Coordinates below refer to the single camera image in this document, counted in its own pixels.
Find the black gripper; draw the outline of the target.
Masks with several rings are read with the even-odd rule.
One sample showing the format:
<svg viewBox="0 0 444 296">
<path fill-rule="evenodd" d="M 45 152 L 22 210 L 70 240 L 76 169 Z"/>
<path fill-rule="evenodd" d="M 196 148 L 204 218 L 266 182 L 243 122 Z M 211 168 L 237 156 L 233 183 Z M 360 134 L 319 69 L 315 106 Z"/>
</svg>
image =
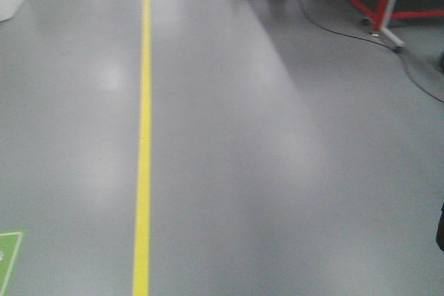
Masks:
<svg viewBox="0 0 444 296">
<path fill-rule="evenodd" d="M 441 251 L 444 251 L 444 205 L 441 207 L 441 216 L 436 230 L 436 244 Z"/>
</svg>

